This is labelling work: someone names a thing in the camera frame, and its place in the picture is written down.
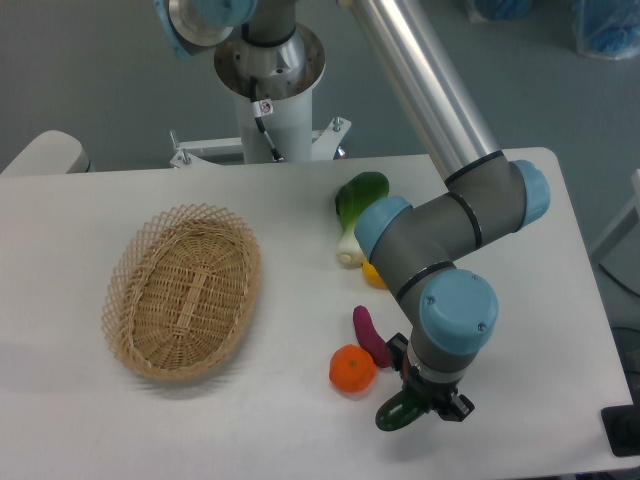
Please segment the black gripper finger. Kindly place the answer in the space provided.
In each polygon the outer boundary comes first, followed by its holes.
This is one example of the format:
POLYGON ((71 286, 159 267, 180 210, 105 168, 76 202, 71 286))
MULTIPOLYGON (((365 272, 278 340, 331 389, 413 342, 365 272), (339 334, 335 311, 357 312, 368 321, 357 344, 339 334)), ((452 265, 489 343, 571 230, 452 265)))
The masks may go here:
POLYGON ((422 388, 420 376, 407 371, 401 373, 402 391, 413 400, 424 400, 425 394, 422 388))
POLYGON ((434 400, 432 409, 444 421, 462 422, 475 410, 475 405, 465 395, 453 393, 434 400))

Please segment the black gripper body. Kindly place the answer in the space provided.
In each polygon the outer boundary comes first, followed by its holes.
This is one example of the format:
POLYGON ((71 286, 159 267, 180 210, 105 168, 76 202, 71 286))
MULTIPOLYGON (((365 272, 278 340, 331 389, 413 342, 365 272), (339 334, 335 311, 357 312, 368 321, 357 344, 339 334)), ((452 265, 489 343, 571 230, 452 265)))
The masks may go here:
POLYGON ((433 401, 439 398, 458 394, 457 385, 462 379, 462 371, 441 372, 429 367, 420 360, 414 351, 411 342, 401 333, 396 333, 387 342, 387 351, 391 360, 391 367, 398 372, 411 372, 420 376, 425 399, 428 401, 429 410, 433 401))

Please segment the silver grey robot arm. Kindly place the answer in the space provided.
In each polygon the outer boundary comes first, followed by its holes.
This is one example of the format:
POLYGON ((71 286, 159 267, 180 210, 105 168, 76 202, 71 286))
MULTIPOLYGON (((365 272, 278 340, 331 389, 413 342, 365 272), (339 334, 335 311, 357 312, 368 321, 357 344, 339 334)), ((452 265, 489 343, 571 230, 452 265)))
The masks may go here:
MULTIPOLYGON (((403 386, 377 412, 394 431, 436 412, 461 421, 473 410, 458 383, 490 338, 498 300, 455 261, 539 219, 549 185, 532 163, 505 158, 424 11, 414 1, 349 1, 389 74, 446 192, 414 207, 389 197, 366 208, 359 245, 412 325, 386 345, 403 386)), ((247 163, 305 162, 321 139, 307 93, 325 68, 317 37, 292 1, 158 1, 174 53, 215 53, 219 80, 237 101, 247 163)))

